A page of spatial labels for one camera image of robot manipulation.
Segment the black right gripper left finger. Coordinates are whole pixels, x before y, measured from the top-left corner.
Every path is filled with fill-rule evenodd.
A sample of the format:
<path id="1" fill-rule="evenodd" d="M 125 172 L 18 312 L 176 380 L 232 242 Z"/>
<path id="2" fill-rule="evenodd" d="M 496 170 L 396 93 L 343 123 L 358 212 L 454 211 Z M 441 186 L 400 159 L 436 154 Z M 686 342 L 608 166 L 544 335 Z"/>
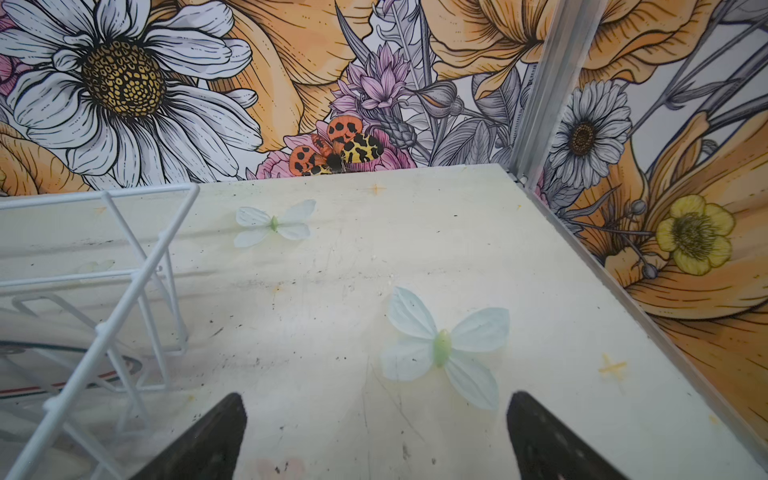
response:
<path id="1" fill-rule="evenodd" d="M 232 479 L 246 426 L 242 397 L 232 392 L 132 479 Z"/>

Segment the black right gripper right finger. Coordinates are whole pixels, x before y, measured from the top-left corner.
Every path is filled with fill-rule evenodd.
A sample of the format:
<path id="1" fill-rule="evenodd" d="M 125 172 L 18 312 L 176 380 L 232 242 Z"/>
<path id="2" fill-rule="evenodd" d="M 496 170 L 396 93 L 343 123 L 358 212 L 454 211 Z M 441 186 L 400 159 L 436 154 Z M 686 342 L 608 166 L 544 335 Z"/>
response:
<path id="1" fill-rule="evenodd" d="M 525 391 L 512 395 L 506 423 L 523 480 L 627 479 Z"/>

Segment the plate with red characters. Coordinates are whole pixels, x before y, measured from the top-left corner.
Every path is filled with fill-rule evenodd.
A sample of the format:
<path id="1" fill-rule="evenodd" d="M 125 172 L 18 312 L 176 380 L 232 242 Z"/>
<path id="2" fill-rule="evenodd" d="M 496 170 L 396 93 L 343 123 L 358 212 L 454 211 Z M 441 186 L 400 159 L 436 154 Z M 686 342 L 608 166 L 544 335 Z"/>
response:
<path id="1" fill-rule="evenodd" d="M 59 394 L 79 366 L 86 349 L 44 344 L 1 343 L 1 401 Z M 141 360 L 123 355 L 131 378 L 143 370 Z M 122 380 L 108 355 L 97 362 L 86 389 L 121 392 Z"/>

